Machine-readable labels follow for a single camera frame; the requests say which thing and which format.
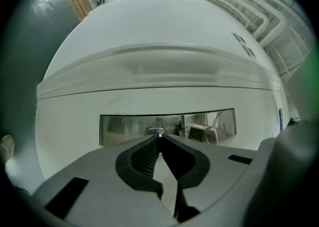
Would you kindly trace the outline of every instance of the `stainless steel panel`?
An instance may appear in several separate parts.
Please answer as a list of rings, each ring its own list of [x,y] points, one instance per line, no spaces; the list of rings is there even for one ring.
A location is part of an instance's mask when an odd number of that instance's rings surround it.
[[[218,143],[237,133],[234,109],[179,115],[101,115],[100,145],[110,147],[159,131],[195,140],[190,135],[195,125],[206,127],[205,140],[198,139],[200,142]]]

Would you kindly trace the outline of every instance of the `gray wall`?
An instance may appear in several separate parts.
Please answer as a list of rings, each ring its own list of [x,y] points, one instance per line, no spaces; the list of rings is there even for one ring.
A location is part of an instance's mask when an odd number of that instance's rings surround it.
[[[0,45],[0,135],[15,139],[6,166],[30,193],[43,182],[35,147],[36,86],[66,36],[79,23],[67,0],[21,0]]]

